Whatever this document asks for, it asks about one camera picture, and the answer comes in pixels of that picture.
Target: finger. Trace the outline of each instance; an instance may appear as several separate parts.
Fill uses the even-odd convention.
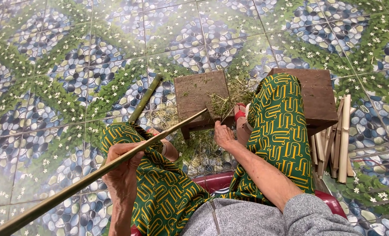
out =
[[[145,153],[143,151],[140,151],[140,152],[136,153],[132,158],[130,158],[130,160],[127,164],[127,166],[129,167],[129,170],[136,171],[136,169],[138,169],[138,166],[139,166],[144,154]]]
[[[107,154],[107,162],[109,163],[116,158],[120,157],[124,153],[127,153],[128,151],[134,149],[137,147],[140,143],[117,143],[111,146],[108,150]]]

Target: person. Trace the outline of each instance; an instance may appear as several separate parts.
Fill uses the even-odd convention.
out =
[[[238,161],[229,192],[210,196],[172,161],[165,140],[103,176],[113,202],[110,236],[357,236],[349,222],[313,195],[301,85],[281,73],[264,78],[247,106],[237,104],[236,130],[219,121],[214,139]],[[134,123],[105,128],[107,162],[152,137]]]

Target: gray sweater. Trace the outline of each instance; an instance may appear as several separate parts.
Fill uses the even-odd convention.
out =
[[[316,196],[300,194],[279,209],[249,201],[214,199],[199,207],[181,236],[362,236]]]

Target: foot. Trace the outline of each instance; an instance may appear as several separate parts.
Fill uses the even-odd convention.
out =
[[[247,119],[245,117],[246,106],[241,103],[237,103],[234,107],[235,124],[237,127],[237,141],[243,146],[247,145],[251,132],[247,132],[245,129],[245,123]]]
[[[157,135],[160,132],[154,128],[150,128],[148,130],[148,133]],[[177,149],[167,139],[161,139],[161,142],[164,144],[163,152],[161,153],[161,155],[167,158],[169,161],[175,162],[179,157]]]

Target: leg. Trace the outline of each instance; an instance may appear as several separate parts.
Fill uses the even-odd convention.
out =
[[[278,168],[304,193],[313,194],[308,135],[297,78],[286,73],[264,78],[249,107],[247,122],[253,128],[247,148]],[[270,204],[240,165],[230,191],[221,197]]]
[[[134,123],[117,123],[105,128],[101,149],[107,157],[115,143],[148,140],[153,134]],[[192,213],[210,195],[187,177],[173,162],[161,155],[163,144],[157,142],[145,150],[137,169],[137,197],[132,220],[143,235],[177,235]]]

